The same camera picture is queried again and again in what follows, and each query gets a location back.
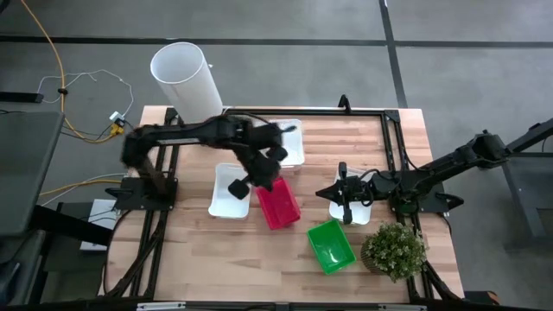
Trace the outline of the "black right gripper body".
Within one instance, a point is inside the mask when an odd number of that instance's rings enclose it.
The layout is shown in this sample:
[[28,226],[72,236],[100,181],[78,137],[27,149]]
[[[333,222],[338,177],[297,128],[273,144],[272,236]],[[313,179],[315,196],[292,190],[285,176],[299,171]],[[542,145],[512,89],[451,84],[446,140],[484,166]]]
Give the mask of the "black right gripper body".
[[347,165],[345,162],[340,162],[340,205],[343,206],[344,215],[343,223],[350,225],[352,222],[352,212],[349,207],[349,203],[353,201],[360,201],[364,206],[372,206],[373,198],[371,192],[366,188],[368,183],[363,181],[364,176],[346,176]]

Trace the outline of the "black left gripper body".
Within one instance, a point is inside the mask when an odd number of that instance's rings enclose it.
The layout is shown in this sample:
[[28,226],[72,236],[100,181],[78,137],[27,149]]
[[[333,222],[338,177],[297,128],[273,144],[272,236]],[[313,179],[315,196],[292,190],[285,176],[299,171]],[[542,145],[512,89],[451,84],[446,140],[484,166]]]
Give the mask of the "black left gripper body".
[[280,162],[267,158],[259,150],[248,149],[245,158],[245,170],[251,177],[254,187],[263,187],[268,191],[273,189],[273,181],[280,175]]

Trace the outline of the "white plastic bin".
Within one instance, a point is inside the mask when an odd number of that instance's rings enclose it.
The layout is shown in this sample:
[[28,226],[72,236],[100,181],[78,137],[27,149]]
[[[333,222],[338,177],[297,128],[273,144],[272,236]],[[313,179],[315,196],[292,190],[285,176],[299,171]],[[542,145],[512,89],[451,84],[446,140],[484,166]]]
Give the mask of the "white plastic bin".
[[[357,168],[347,168],[346,176],[361,176],[364,170]],[[351,225],[367,225],[371,218],[372,206],[364,206],[360,201],[353,201],[349,203],[350,210],[352,212]],[[331,218],[337,219],[339,222],[343,221],[344,210],[343,206],[339,206],[335,202],[330,202],[328,212]]]
[[247,217],[251,196],[247,194],[243,199],[238,199],[228,190],[233,181],[242,180],[245,177],[246,172],[239,165],[219,163],[215,167],[212,202],[208,207],[211,216],[222,219],[244,219]]
[[294,130],[282,134],[282,146],[288,155],[280,161],[280,166],[287,170],[299,169],[305,162],[302,121],[299,119],[270,119],[270,122],[277,123],[281,130],[286,130],[290,126],[296,127]]

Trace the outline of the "red plastic basket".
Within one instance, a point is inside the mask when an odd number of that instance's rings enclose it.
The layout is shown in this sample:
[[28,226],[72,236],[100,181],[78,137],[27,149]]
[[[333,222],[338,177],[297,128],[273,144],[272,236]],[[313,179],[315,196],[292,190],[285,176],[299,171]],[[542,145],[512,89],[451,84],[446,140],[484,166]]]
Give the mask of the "red plastic basket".
[[301,218],[296,197],[283,177],[273,181],[271,191],[256,187],[255,194],[271,230],[283,229]]

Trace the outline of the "green plastic basket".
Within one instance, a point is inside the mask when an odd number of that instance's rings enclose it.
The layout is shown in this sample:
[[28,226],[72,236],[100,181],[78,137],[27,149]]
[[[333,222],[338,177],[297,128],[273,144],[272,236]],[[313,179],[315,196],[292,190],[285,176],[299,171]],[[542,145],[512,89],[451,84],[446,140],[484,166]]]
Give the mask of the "green plastic basket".
[[357,258],[338,220],[329,220],[307,230],[307,236],[326,275],[332,275],[356,262]]

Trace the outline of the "small green potted plant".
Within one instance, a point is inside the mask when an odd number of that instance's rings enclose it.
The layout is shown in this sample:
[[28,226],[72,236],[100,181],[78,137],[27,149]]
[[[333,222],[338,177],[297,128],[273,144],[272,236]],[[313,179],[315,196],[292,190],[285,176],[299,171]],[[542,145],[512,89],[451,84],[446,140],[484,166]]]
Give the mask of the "small green potted plant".
[[392,282],[406,280],[426,270],[427,247],[413,225],[381,223],[365,237],[360,260],[371,272],[388,276]]

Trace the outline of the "white cylinder tube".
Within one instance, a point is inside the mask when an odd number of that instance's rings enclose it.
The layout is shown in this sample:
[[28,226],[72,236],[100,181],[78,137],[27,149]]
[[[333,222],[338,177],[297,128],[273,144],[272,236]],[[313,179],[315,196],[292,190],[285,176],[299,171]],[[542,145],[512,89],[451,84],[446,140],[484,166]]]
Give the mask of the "white cylinder tube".
[[195,44],[177,42],[161,48],[149,68],[185,124],[204,122],[223,111],[210,66]]

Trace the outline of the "white box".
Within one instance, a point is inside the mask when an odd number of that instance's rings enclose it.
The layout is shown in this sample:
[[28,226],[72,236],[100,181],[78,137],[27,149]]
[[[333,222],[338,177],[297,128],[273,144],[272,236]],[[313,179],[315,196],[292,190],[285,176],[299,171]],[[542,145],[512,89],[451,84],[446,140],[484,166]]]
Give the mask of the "white box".
[[[95,199],[89,215],[81,217],[81,219],[112,230],[118,218],[118,211],[114,208],[115,203],[115,200]],[[81,242],[79,249],[81,251],[106,251],[107,247],[90,242]]]

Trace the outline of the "grey desk top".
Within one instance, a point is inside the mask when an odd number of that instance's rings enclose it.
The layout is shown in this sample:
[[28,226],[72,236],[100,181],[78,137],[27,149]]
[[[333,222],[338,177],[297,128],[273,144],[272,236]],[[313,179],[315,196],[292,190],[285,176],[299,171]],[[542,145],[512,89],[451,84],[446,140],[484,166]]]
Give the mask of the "grey desk top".
[[0,237],[27,229],[63,117],[57,111],[0,114]]

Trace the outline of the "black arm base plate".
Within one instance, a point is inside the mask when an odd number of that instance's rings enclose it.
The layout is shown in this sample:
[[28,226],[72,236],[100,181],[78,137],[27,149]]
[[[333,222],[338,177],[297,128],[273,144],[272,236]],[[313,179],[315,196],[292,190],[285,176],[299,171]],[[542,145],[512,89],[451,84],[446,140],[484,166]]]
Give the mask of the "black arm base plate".
[[152,179],[126,177],[119,187],[105,191],[115,198],[118,210],[168,211],[175,205],[178,180],[164,178],[162,189]]
[[464,199],[444,192],[430,194],[412,201],[397,200],[392,203],[395,212],[402,214],[413,213],[449,213],[452,209],[464,204]]

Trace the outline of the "silver metal bracket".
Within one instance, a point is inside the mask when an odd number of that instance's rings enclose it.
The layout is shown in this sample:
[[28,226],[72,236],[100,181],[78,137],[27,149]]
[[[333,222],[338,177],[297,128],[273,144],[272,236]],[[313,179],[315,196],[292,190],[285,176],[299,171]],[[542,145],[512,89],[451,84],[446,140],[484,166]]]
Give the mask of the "silver metal bracket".
[[182,301],[153,301],[139,303],[136,311],[175,311],[185,309],[186,303]]
[[378,311],[428,311],[426,306],[412,304],[379,304]]

